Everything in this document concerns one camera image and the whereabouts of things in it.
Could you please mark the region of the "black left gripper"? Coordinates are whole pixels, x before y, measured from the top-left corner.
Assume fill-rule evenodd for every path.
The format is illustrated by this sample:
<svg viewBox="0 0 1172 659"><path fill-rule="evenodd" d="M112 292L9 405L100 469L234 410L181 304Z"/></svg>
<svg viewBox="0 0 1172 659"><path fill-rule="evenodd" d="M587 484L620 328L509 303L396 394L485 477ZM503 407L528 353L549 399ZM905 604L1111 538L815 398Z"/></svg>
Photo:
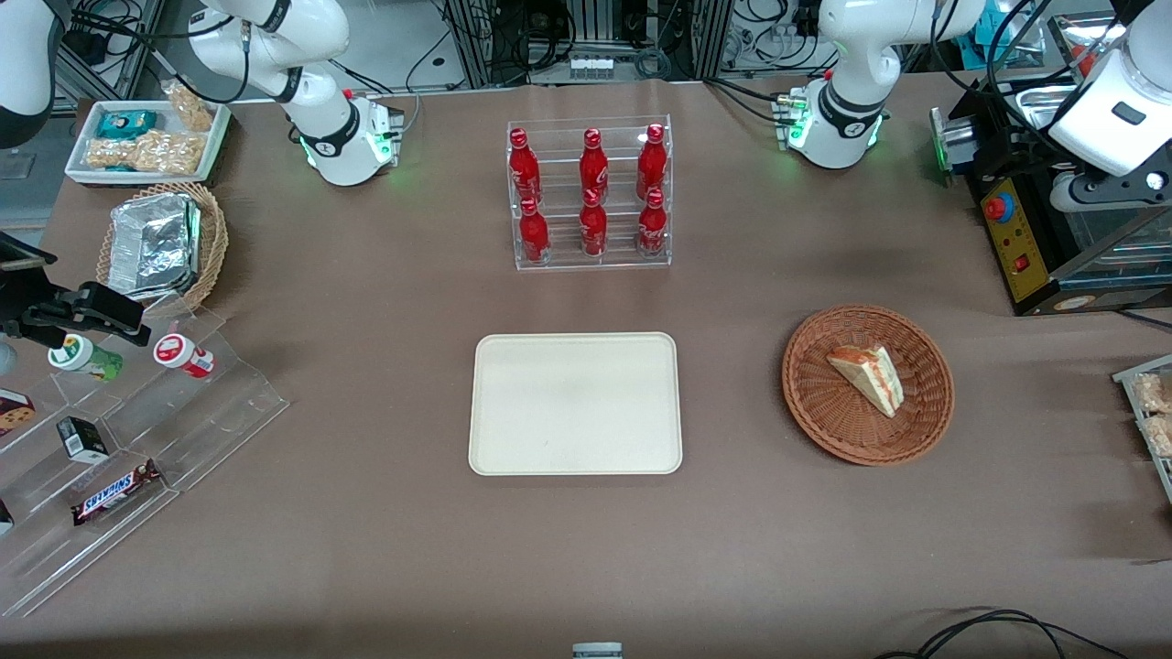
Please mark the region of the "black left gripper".
<svg viewBox="0 0 1172 659"><path fill-rule="evenodd" d="M1044 131L1030 124L1013 97L970 96L970 125L980 149L1047 147ZM1088 174L1085 204L1096 210L1168 206L1168 172L1163 168L1138 168L1122 177Z"/></svg>

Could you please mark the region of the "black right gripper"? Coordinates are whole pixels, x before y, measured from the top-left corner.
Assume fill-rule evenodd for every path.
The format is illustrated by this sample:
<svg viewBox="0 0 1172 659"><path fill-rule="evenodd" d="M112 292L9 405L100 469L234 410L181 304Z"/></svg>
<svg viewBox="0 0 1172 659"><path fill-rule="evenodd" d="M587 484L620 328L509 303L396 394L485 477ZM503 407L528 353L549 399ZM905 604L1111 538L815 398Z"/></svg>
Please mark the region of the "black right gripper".
<svg viewBox="0 0 1172 659"><path fill-rule="evenodd" d="M4 334L36 344L63 344L71 330L120 338L138 347L151 341L152 330L142 325L144 310L138 301L97 281L77 288L77 313L71 307L75 293L53 284L45 267L56 263L56 254L1 235L1 325Z"/></svg>

